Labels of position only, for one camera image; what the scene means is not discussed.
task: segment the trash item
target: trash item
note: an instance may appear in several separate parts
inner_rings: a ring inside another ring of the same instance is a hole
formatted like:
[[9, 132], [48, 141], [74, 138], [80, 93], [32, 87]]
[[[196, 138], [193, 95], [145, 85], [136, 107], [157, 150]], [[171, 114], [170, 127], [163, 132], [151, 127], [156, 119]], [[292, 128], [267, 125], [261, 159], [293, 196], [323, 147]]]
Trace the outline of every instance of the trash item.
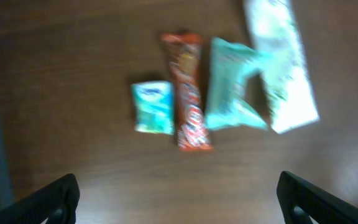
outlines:
[[244, 0], [255, 48], [273, 55], [262, 79], [272, 129], [284, 133], [319, 120], [290, 0]]
[[135, 130], [145, 133], [173, 134], [173, 86], [166, 81], [132, 85], [137, 121]]
[[244, 44], [215, 37], [211, 49], [211, 78], [205, 112], [206, 126], [219, 130], [246, 125], [267, 129], [266, 122], [244, 101], [247, 80], [266, 66], [270, 57]]
[[201, 37], [195, 33], [163, 34], [162, 41], [168, 52], [170, 70], [176, 80], [178, 145], [183, 151], [212, 150], [200, 108], [198, 64]]

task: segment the wood grain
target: wood grain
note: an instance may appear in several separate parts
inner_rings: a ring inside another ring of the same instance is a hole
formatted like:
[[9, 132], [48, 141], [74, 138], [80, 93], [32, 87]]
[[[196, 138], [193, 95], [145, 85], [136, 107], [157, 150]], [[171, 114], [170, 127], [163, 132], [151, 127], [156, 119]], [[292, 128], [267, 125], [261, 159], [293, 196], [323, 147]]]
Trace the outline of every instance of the wood grain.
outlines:
[[358, 207], [358, 1], [294, 4], [321, 121], [283, 135], [216, 131], [214, 152], [189, 154], [134, 131], [129, 84], [171, 80], [158, 34], [189, 29], [204, 37], [205, 99], [211, 38], [250, 44], [241, 1], [0, 1], [16, 197], [74, 173], [77, 223], [283, 223], [275, 188], [289, 170]]

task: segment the red wrapper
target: red wrapper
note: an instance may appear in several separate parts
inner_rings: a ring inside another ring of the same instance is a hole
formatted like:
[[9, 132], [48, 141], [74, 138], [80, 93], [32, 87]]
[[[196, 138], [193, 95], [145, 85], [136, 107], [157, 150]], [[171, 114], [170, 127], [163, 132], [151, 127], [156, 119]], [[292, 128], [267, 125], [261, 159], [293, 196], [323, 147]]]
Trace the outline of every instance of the red wrapper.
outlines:
[[208, 130], [200, 108], [198, 65], [201, 37], [198, 34], [163, 34], [168, 51], [169, 67], [175, 77], [175, 96], [178, 106], [178, 144], [183, 151], [210, 151]]

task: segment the candy wrapper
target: candy wrapper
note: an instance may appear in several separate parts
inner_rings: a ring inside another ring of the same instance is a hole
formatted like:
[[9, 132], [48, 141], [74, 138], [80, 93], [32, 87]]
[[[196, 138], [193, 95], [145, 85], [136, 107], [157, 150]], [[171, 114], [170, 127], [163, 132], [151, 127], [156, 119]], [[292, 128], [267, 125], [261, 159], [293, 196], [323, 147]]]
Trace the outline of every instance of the candy wrapper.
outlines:
[[290, 0], [245, 0], [255, 48], [274, 56], [262, 73], [272, 128], [283, 133], [319, 120]]
[[206, 106], [206, 126], [211, 130], [247, 125], [267, 129], [267, 124], [245, 101], [247, 80], [270, 57], [243, 44], [212, 40], [211, 79]]
[[165, 81], [132, 85], [137, 109], [136, 131], [173, 134], [173, 87]]
[[178, 145], [184, 151], [212, 150], [204, 125], [198, 85], [201, 37], [198, 34], [164, 34], [169, 67], [176, 84]]

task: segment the teal wrapper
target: teal wrapper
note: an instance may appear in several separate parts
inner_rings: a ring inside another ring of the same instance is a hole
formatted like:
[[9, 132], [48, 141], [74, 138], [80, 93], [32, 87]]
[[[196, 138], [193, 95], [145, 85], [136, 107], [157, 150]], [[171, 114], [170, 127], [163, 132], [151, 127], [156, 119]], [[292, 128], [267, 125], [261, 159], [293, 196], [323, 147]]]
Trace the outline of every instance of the teal wrapper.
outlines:
[[206, 126], [219, 130], [246, 125], [267, 129], [266, 122], [244, 101], [247, 80], [263, 68], [269, 55], [249, 47], [229, 43], [218, 37], [212, 40], [211, 79], [206, 105]]
[[173, 86], [155, 81], [132, 85], [137, 110], [135, 130], [145, 133], [173, 134]]

